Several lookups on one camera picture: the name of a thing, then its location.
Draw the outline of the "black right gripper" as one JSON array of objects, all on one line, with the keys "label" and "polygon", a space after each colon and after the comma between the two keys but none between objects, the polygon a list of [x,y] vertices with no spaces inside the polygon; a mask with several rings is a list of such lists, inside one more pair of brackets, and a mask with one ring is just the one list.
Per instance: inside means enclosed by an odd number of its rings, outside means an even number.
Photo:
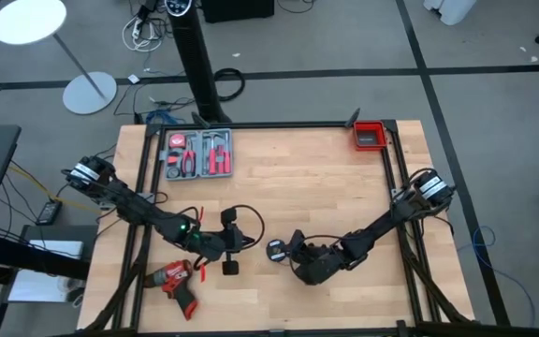
[{"label": "black right gripper", "polygon": [[301,230],[294,231],[289,246],[275,245],[271,256],[289,256],[295,275],[305,285],[319,285],[342,268],[342,258],[332,246],[307,244]]}]

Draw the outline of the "white power strip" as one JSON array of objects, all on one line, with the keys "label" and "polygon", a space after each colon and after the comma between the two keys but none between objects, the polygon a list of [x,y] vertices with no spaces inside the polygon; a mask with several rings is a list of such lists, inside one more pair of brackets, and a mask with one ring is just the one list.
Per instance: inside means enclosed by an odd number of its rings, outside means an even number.
[{"label": "white power strip", "polygon": [[134,52],[153,52],[161,47],[166,36],[166,26],[161,19],[142,20],[133,16],[121,31],[124,46]]}]

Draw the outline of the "white round pedestal table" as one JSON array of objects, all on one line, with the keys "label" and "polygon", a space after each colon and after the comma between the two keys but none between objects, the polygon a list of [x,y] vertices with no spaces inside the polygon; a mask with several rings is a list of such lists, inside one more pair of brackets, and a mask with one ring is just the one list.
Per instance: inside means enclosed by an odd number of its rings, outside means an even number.
[{"label": "white round pedestal table", "polygon": [[22,46],[53,38],[80,72],[63,91],[64,106],[77,115],[94,114],[115,98],[117,82],[106,72],[87,71],[64,43],[59,30],[66,17],[61,0],[13,0],[0,9],[0,42]]}]

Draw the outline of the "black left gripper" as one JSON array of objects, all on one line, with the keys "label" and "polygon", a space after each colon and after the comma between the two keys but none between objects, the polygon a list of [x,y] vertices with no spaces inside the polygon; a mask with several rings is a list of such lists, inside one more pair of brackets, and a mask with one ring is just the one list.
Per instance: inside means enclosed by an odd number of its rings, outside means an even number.
[{"label": "black left gripper", "polygon": [[243,236],[242,231],[236,224],[237,211],[226,209],[221,212],[220,231],[204,231],[202,246],[206,253],[211,253],[211,257],[204,257],[201,268],[206,267],[211,262],[219,259],[222,254],[226,255],[226,260],[222,262],[223,275],[238,275],[240,272],[239,262],[232,256],[239,253],[243,248],[255,245],[255,239]]}]

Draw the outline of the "white plastic object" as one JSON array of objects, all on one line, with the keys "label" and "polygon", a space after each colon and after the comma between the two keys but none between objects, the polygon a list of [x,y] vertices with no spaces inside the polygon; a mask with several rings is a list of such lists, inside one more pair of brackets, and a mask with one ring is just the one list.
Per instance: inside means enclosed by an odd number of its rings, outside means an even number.
[{"label": "white plastic object", "polygon": [[428,11],[436,11],[440,21],[448,26],[463,21],[477,0],[423,0],[423,7]]}]

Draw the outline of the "red plastic bin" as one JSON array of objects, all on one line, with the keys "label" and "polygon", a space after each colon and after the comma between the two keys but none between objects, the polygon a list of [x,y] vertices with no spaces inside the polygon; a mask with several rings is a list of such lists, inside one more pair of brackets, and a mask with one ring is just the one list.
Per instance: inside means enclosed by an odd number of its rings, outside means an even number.
[{"label": "red plastic bin", "polygon": [[354,139],[358,151],[381,151],[386,147],[384,124],[381,121],[356,121]]}]

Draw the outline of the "black wire spool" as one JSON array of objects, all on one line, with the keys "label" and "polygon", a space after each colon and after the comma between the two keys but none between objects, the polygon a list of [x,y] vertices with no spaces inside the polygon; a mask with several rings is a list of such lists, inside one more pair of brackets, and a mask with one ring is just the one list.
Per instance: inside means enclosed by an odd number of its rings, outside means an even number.
[{"label": "black wire spool", "polygon": [[268,242],[268,244],[266,246],[267,258],[270,261],[273,261],[273,262],[282,262],[284,259],[287,258],[287,256],[271,256],[270,255],[270,248],[271,248],[271,246],[275,246],[275,245],[286,245],[286,243],[284,241],[282,241],[282,240],[272,240],[272,241]]}]

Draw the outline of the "red-handled hammer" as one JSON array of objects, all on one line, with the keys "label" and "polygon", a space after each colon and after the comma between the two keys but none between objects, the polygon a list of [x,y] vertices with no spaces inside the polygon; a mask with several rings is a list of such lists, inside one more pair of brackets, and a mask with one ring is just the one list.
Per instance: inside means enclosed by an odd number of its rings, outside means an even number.
[{"label": "red-handled hammer", "polygon": [[215,152],[215,134],[210,133],[206,135],[207,138],[210,139],[209,141],[209,151],[207,156],[207,164],[206,164],[206,170],[205,173],[207,175],[214,175],[216,173],[216,152]]}]

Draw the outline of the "white flat panel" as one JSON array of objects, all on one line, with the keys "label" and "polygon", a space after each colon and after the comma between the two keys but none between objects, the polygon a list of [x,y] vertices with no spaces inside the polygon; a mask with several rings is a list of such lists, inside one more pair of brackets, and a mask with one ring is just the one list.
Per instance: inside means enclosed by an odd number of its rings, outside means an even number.
[{"label": "white flat panel", "polygon": [[18,271],[9,290],[10,302],[71,302],[85,288],[84,280],[50,276],[36,271]]},{"label": "white flat panel", "polygon": [[48,251],[61,256],[81,259],[84,243],[79,241],[31,240],[30,245],[36,249]]}]

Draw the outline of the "black power adapter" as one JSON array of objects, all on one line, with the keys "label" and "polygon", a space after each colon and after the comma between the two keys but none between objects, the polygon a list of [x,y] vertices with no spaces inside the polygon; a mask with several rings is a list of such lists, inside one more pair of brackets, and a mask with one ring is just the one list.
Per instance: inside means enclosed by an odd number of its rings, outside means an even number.
[{"label": "black power adapter", "polygon": [[53,225],[59,212],[61,211],[63,203],[58,200],[50,200],[46,202],[36,218],[37,226],[50,226]]}]

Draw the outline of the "black tower fan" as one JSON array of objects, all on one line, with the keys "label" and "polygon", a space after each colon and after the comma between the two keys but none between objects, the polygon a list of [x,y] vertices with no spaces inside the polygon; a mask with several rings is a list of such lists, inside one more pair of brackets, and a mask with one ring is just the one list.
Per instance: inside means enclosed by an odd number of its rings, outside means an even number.
[{"label": "black tower fan", "polygon": [[210,123],[230,123],[215,85],[195,0],[164,0],[172,34],[199,115]]}]

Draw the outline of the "red cordless drill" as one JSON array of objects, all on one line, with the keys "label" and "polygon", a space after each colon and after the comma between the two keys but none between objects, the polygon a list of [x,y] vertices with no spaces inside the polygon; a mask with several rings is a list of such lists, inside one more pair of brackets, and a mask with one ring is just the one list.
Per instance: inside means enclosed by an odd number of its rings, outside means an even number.
[{"label": "red cordless drill", "polygon": [[145,288],[160,287],[171,300],[175,300],[186,320],[190,320],[197,308],[197,299],[189,288],[193,274],[190,261],[183,259],[171,262],[144,278]]}]

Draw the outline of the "black box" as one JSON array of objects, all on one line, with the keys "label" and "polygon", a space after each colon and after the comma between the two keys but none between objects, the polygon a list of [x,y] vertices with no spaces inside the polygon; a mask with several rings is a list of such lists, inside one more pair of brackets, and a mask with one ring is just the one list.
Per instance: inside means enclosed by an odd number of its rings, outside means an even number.
[{"label": "black box", "polygon": [[230,22],[274,15],[274,0],[201,0],[205,21]]}]

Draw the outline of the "grey open tool case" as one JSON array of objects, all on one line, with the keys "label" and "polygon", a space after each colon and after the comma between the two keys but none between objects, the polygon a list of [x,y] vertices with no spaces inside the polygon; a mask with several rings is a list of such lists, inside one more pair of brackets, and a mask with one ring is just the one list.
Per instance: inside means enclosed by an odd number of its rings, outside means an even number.
[{"label": "grey open tool case", "polygon": [[[205,173],[207,156],[209,151],[209,141],[210,139],[206,137],[207,134],[214,133],[215,138],[215,152],[216,152],[216,173],[214,175],[207,175]],[[229,134],[229,151],[230,151],[230,162],[231,162],[231,171],[229,173],[220,173],[219,165],[222,161],[218,151],[218,147],[224,143],[224,134]],[[170,149],[168,147],[168,140],[173,134],[184,134],[186,138],[186,147],[183,149]],[[197,163],[196,163],[196,173],[194,176],[182,176],[182,155],[186,150],[192,150],[196,153]],[[211,129],[211,130],[194,130],[194,131],[174,131],[168,133],[168,138],[164,141],[164,147],[160,154],[160,160],[163,162],[163,177],[167,181],[185,181],[185,180],[194,180],[194,179],[204,179],[204,178],[225,178],[230,177],[233,174],[234,165],[232,163],[233,159],[233,137],[232,130],[229,128],[221,129]],[[176,165],[169,165],[167,163],[168,156],[170,154],[178,154],[180,160]]]}]

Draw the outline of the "red-handled screwdriver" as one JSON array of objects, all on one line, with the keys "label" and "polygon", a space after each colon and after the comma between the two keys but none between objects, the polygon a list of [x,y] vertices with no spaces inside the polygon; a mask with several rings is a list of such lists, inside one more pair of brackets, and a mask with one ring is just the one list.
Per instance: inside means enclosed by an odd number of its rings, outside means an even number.
[{"label": "red-handled screwdriver", "polygon": [[219,165],[219,172],[229,173],[231,171],[230,151],[229,151],[229,134],[224,134],[224,143],[218,147],[220,158],[222,159]]}]

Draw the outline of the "red-handled pliers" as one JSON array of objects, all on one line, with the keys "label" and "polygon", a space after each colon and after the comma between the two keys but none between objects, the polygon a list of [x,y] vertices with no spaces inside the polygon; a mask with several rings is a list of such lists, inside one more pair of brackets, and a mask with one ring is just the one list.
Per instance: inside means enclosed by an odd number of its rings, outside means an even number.
[{"label": "red-handled pliers", "polygon": [[182,155],[182,176],[194,176],[196,173],[197,156],[192,150],[186,150]]}]

